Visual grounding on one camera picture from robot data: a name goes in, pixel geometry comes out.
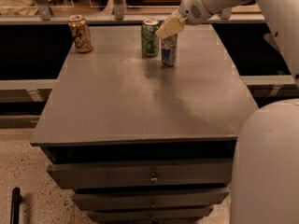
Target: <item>speckled floor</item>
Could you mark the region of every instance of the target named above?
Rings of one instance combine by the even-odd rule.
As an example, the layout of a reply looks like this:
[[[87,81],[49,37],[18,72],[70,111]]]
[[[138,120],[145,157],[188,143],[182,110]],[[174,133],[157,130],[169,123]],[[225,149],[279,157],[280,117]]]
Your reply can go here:
[[[30,146],[34,129],[0,129],[0,223],[9,223],[11,193],[21,189],[20,224],[89,224],[73,205],[71,190],[61,190],[46,173],[50,161],[38,147]],[[228,224],[230,197],[201,220],[172,220],[164,224]]]

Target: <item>desk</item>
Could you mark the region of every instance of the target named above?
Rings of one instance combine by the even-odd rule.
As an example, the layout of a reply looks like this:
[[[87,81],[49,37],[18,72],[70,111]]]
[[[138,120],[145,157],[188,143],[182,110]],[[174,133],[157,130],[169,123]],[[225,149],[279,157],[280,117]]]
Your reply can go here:
[[[188,26],[173,68],[142,56],[139,26],[91,33],[93,51],[70,50],[32,138],[49,174],[94,221],[207,216],[257,109],[215,31]]]

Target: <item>soda can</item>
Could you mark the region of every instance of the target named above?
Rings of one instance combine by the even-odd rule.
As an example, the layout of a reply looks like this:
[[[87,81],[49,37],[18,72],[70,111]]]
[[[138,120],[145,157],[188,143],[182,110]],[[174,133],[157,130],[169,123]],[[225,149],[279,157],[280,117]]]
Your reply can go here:
[[[177,61],[178,34],[161,40],[162,63],[173,66]]]
[[[156,56],[159,52],[159,37],[156,31],[160,23],[154,18],[144,19],[141,27],[142,53],[146,56]]]
[[[90,28],[82,15],[74,15],[68,19],[68,26],[75,38],[76,50],[80,53],[93,49]]]

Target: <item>black handle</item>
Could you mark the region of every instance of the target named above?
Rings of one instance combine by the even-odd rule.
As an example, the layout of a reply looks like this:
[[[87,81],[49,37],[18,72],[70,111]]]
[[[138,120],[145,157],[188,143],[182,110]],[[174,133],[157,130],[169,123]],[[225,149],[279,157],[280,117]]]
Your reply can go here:
[[[22,197],[20,188],[15,188],[12,190],[10,224],[19,224],[21,199]]]

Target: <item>drawer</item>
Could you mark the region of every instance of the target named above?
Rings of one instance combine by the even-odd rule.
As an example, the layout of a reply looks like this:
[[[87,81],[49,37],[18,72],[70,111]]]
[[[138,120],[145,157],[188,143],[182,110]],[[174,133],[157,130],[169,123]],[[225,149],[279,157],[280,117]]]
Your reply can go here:
[[[62,189],[228,184],[232,159],[56,164],[47,172]]]
[[[176,218],[207,217],[213,211],[212,206],[191,209],[155,210],[141,212],[88,212],[94,222],[163,220]]]
[[[73,201],[82,211],[178,208],[219,204],[229,189],[188,189],[129,193],[75,194]]]

